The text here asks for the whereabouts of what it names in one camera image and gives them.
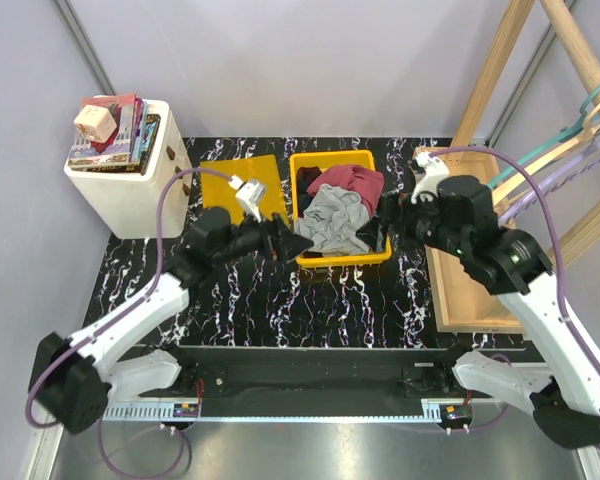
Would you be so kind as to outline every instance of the yellow basket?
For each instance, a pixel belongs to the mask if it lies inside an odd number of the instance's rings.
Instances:
[[[296,175],[300,167],[319,167],[323,172],[334,165],[362,165],[375,170],[373,155],[369,150],[347,150],[342,152],[294,153],[291,155],[291,197],[293,199],[293,221],[298,219],[298,197]],[[387,238],[387,248],[382,253],[346,255],[344,257],[305,258],[298,257],[298,265],[304,268],[336,267],[343,265],[372,265],[382,263],[391,257],[391,241]]]

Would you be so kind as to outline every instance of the black marble tabletop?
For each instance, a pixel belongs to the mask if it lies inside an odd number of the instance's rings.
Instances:
[[[225,160],[274,154],[291,214],[289,157],[295,152],[368,149],[400,190],[413,150],[448,145],[430,138],[191,138],[189,158]],[[194,178],[185,232],[202,205]],[[165,241],[166,258],[182,237]],[[438,333],[424,249],[403,250],[380,265],[307,270],[248,257],[208,280],[188,309],[164,322],[145,343],[242,347],[447,347],[458,336]],[[154,240],[111,236],[87,311],[92,323],[145,285],[156,264]],[[521,346],[520,335],[466,334],[474,346]]]

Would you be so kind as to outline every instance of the book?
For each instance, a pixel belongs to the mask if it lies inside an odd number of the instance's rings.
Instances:
[[[135,133],[144,110],[142,100],[135,94],[103,96],[83,99],[80,108],[86,105],[105,107],[115,112],[118,127],[105,143],[89,142],[76,131],[67,165],[72,169],[86,169],[132,164]]]
[[[134,136],[134,143],[133,143],[133,155],[131,156],[131,163],[139,163],[140,162],[140,144],[142,142],[140,142],[140,136],[142,135],[142,132],[144,131],[144,126],[147,122],[147,112],[149,111],[149,106],[147,105],[147,102],[142,101],[142,105],[141,105],[141,111],[140,113],[141,118],[139,119],[138,125],[137,125],[137,129],[136,129],[136,133]]]
[[[144,127],[138,138],[136,138],[139,158],[137,163],[123,166],[89,167],[85,169],[85,171],[102,173],[139,173],[140,175],[144,175],[147,172],[159,128],[160,115],[157,113],[147,114]]]

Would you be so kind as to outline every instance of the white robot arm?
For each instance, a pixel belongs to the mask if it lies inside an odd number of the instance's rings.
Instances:
[[[556,305],[556,278],[535,239],[520,230],[498,226],[489,189],[469,176],[445,178],[442,162],[420,158],[425,175],[413,195],[383,196],[378,215],[359,232],[371,246],[384,245],[389,228],[404,241],[416,241],[460,258],[465,271],[485,286],[519,319],[551,375],[530,374],[477,351],[461,351],[449,365],[467,390],[484,392],[532,415],[552,440],[566,448],[600,443],[600,350],[568,307],[571,329]],[[121,357],[164,320],[189,304],[189,290],[222,263],[260,251],[289,261],[310,247],[279,217],[254,217],[231,227],[226,211],[211,209],[196,222],[184,248],[174,255],[158,287],[138,308],[81,347],[54,383],[37,400],[71,433],[94,423],[111,400],[128,400],[153,389],[169,388],[182,376],[182,364],[165,351],[126,361]],[[68,339],[45,338],[31,377],[33,384],[54,358],[94,332],[141,298],[144,291]],[[582,337],[583,351],[573,329]]]

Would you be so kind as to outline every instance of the ruler scale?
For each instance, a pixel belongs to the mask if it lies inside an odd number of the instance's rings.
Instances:
[[[137,400],[132,402],[116,402],[104,412],[103,420],[107,422],[224,422],[224,423],[439,423],[440,404],[423,399],[421,415],[389,415],[389,416],[244,416],[244,417],[205,417],[198,420],[191,415],[181,415],[178,411],[182,405],[188,408],[195,406],[198,400],[178,399],[178,402],[166,400]]]

